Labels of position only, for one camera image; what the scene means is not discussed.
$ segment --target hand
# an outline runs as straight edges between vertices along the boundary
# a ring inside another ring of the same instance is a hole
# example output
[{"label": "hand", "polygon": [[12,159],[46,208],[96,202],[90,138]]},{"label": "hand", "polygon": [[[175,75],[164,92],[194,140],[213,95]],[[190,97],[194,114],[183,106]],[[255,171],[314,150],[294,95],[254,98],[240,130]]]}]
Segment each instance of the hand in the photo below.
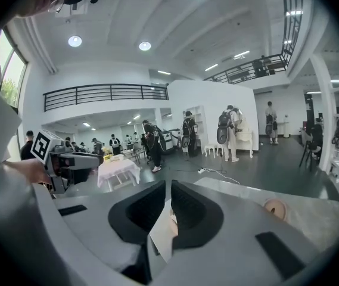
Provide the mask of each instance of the hand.
[{"label": "hand", "polygon": [[5,165],[17,170],[24,175],[30,183],[51,184],[51,179],[46,173],[45,166],[38,159],[29,159],[20,162],[4,162]]}]

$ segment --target column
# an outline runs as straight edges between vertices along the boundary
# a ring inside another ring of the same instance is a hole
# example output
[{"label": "column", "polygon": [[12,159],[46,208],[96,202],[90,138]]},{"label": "column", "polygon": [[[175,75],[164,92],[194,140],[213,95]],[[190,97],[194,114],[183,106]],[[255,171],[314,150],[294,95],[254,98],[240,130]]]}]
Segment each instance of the column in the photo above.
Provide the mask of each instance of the column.
[{"label": "column", "polygon": [[323,56],[312,54],[311,63],[315,70],[316,78],[318,79],[320,91],[322,92],[323,102],[323,118],[324,118],[324,137],[322,157],[319,167],[326,173],[329,172],[331,167],[331,158],[334,151],[334,146],[331,141],[335,132],[335,97],[332,93],[331,76],[329,75],[328,68],[324,62]]},{"label": "column", "polygon": [[155,108],[155,119],[157,127],[163,130],[163,119],[161,118],[160,108]]}]

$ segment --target window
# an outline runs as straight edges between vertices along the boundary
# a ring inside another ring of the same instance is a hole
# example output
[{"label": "window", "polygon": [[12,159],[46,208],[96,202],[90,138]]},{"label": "window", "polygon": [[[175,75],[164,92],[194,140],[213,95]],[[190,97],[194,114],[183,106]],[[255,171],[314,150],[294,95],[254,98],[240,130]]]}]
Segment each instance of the window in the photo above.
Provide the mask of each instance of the window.
[{"label": "window", "polygon": [[18,93],[26,69],[26,61],[6,29],[0,35],[0,92],[10,106],[18,106]]}]

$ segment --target black pants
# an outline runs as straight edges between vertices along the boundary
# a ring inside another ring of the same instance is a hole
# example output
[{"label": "black pants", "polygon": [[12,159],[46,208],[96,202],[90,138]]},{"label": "black pants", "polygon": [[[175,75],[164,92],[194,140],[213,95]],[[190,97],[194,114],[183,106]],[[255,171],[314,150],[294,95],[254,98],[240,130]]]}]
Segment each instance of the black pants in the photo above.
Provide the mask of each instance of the black pants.
[{"label": "black pants", "polygon": [[161,147],[158,142],[155,142],[153,147],[150,149],[150,155],[155,166],[159,167],[161,162]]},{"label": "black pants", "polygon": [[120,155],[120,146],[119,147],[113,147],[112,152],[113,152],[114,156]]},{"label": "black pants", "polygon": [[189,141],[189,145],[188,145],[188,154],[190,157],[194,157],[196,152],[195,152],[195,144],[196,144],[196,140],[195,138],[190,139]]}]

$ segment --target floor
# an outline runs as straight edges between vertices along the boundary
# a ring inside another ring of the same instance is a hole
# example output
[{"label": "floor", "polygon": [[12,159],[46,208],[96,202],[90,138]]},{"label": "floor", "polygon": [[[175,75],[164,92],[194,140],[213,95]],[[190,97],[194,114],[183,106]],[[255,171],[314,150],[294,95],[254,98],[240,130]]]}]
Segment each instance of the floor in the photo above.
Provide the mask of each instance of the floor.
[{"label": "floor", "polygon": [[[165,179],[168,184],[172,179],[194,183],[207,176],[210,178],[226,180],[216,172],[198,173],[198,169],[205,167],[216,169],[225,177],[232,178],[245,186],[266,189],[268,191],[281,192],[305,197],[324,198],[339,201],[339,194],[329,177],[319,170],[313,162],[312,172],[303,163],[299,168],[299,162],[303,155],[303,147],[292,138],[279,138],[279,145],[270,145],[267,138],[260,138],[260,151],[255,152],[252,159],[248,151],[237,152],[240,160],[236,163],[225,162],[224,158],[199,155],[189,158],[181,151],[175,151],[169,156],[164,156],[162,170],[152,173],[152,163],[146,164],[141,160],[141,183]],[[87,182],[71,186],[65,193],[65,197],[78,195],[99,194],[108,192],[109,188],[97,187],[97,176],[90,176]],[[167,186],[167,198],[170,198],[170,185]]]}]

